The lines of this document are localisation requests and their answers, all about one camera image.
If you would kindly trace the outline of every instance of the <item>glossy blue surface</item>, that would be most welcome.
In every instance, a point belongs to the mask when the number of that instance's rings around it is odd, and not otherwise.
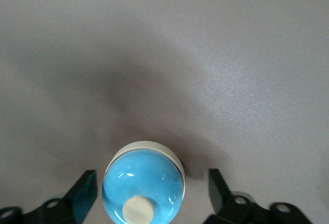
[[[103,184],[103,202],[114,223],[126,223],[124,203],[131,197],[144,196],[153,205],[150,224],[165,224],[176,216],[183,194],[180,173],[164,155],[138,150],[118,158],[107,171]]]

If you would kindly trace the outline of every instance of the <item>table surface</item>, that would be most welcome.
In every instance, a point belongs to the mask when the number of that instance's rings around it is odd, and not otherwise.
[[[124,145],[186,166],[172,223],[212,212],[207,169],[329,219],[328,0],[0,0],[0,207],[30,211]],[[99,197],[88,223],[111,223]]]

